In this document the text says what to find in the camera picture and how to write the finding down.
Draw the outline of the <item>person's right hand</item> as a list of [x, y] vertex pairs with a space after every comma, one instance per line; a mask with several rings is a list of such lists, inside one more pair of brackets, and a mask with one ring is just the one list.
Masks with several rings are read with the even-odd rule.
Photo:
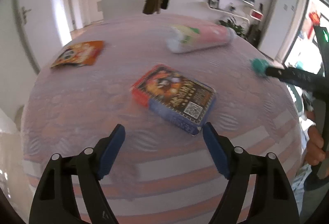
[[322, 149], [324, 140], [315, 124], [308, 128], [308, 136], [305, 160], [310, 166], [316, 166], [326, 158], [326, 153]]

